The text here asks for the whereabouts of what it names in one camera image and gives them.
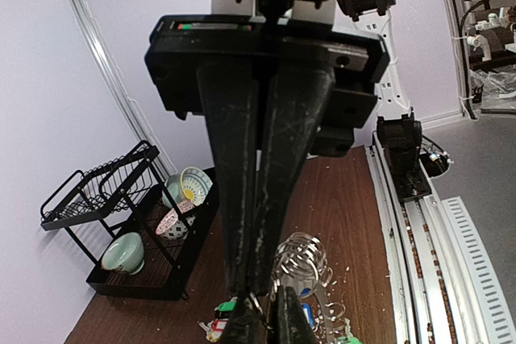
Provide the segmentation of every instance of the machinery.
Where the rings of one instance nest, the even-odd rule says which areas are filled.
[[[375,144],[392,177],[393,206],[433,200],[419,162],[422,127],[397,75],[394,4],[212,0],[211,15],[164,16],[156,25],[145,60],[166,109],[180,119],[206,117],[227,283],[238,297],[222,343],[314,342],[293,289],[280,285],[269,297],[286,207],[308,153],[345,156],[354,128],[376,110]],[[333,26],[337,6],[354,31]],[[398,338],[416,342],[414,310],[404,302],[412,322]]]

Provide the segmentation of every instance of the wire basket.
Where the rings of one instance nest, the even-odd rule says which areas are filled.
[[[41,226],[44,230],[55,230],[129,209],[123,195],[137,203],[156,183],[151,168],[158,155],[155,146],[142,141],[123,157],[87,172],[75,171],[41,206]],[[64,198],[53,209],[47,209],[77,178],[79,182]]]

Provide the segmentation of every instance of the wooden table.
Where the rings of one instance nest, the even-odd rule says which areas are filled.
[[[304,231],[321,239],[334,270],[332,301],[342,301],[364,344],[394,343],[389,270],[377,202],[363,148],[343,159],[308,160],[289,203],[284,237]],[[150,301],[95,295],[67,344],[203,343],[199,321],[228,299],[217,216],[187,287],[190,300]]]

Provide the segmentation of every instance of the black dish rack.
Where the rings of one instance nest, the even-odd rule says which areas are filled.
[[[94,262],[86,282],[100,294],[151,300],[188,298],[185,286],[217,213],[218,188],[214,182],[202,205],[181,213],[152,163],[158,155],[157,147],[142,141],[121,158],[88,172],[75,171],[41,206],[43,229],[64,228]],[[205,172],[214,181],[213,168]],[[72,189],[48,210],[49,204],[69,186]],[[155,234],[169,211],[161,200],[163,194],[188,229],[185,238],[170,241]],[[123,210],[132,212],[127,220],[108,226],[104,219]],[[195,215],[192,226],[186,221],[191,215]],[[113,239],[133,231],[142,236],[145,264],[141,273],[128,276],[102,269],[100,260],[70,228],[92,221],[99,221]]]

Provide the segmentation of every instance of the perforated white strip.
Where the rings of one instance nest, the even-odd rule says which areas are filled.
[[[460,197],[443,201],[453,231],[459,240],[491,344],[516,344],[516,330],[506,299],[487,251]]]

